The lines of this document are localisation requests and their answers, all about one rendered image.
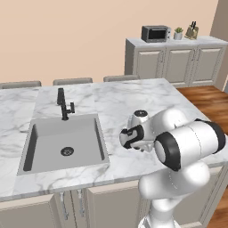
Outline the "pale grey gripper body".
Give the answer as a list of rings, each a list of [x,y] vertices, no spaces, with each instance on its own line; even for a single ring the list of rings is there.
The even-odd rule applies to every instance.
[[[153,142],[134,142],[132,144],[132,147],[138,148],[141,151],[151,152],[154,147],[154,143]]]

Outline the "grey kitchen sink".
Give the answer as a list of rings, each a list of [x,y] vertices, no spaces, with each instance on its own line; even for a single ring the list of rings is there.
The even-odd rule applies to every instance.
[[[18,175],[109,164],[97,114],[30,122]]]

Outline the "beige cupboard door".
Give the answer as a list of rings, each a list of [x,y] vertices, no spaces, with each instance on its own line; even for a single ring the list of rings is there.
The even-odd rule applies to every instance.
[[[68,220],[64,221],[65,228],[86,228],[86,206],[84,201],[85,216],[79,213],[79,200],[77,190],[65,191],[65,206],[69,213]]]
[[[140,194],[138,182],[130,181],[88,188],[90,228],[137,228]]]
[[[207,228],[228,184],[228,165],[213,167],[210,174],[203,188],[176,206],[174,218],[181,228]]]
[[[61,228],[54,196],[0,202],[0,228]]]

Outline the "grey chair back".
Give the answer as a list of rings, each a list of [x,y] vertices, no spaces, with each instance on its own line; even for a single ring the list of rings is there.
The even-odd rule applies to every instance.
[[[0,83],[0,89],[27,88],[42,86],[40,81],[20,81]]]
[[[127,81],[140,79],[137,75],[123,75],[123,76],[106,76],[103,82]]]
[[[79,78],[65,78],[65,79],[55,79],[53,81],[54,86],[65,86],[74,84],[88,84],[93,83],[91,77],[79,77]]]

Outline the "beige run of cupboards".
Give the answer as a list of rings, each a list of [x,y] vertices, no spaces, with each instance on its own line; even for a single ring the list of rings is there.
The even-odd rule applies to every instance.
[[[125,74],[165,78],[174,87],[213,86],[227,46],[228,42],[210,36],[165,43],[127,38]]]

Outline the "black tap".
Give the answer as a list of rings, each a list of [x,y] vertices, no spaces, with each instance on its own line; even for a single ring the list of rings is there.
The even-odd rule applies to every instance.
[[[64,89],[59,88],[58,89],[58,95],[57,95],[57,104],[61,106],[61,114],[62,114],[62,120],[66,121],[69,119],[68,115],[70,113],[75,112],[75,105],[72,102],[70,104],[70,109],[67,109],[66,102],[65,102],[65,94],[64,94]]]

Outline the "grey microwave oven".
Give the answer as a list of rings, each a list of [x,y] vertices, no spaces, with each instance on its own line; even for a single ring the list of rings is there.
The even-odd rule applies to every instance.
[[[158,26],[142,26],[141,39],[146,43],[164,43],[171,37],[171,28]]]

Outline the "green plant in white pot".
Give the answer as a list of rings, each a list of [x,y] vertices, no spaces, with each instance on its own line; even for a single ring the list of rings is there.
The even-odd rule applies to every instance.
[[[178,27],[175,29],[174,40],[181,40],[183,37],[183,29]]]

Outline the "wooden knife block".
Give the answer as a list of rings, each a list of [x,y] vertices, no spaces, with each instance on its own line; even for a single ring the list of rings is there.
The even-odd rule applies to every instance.
[[[186,33],[185,33],[185,37],[193,40],[196,39],[198,36],[198,32],[199,32],[199,28],[196,26],[196,22],[193,21],[190,25],[190,27],[188,27]]]

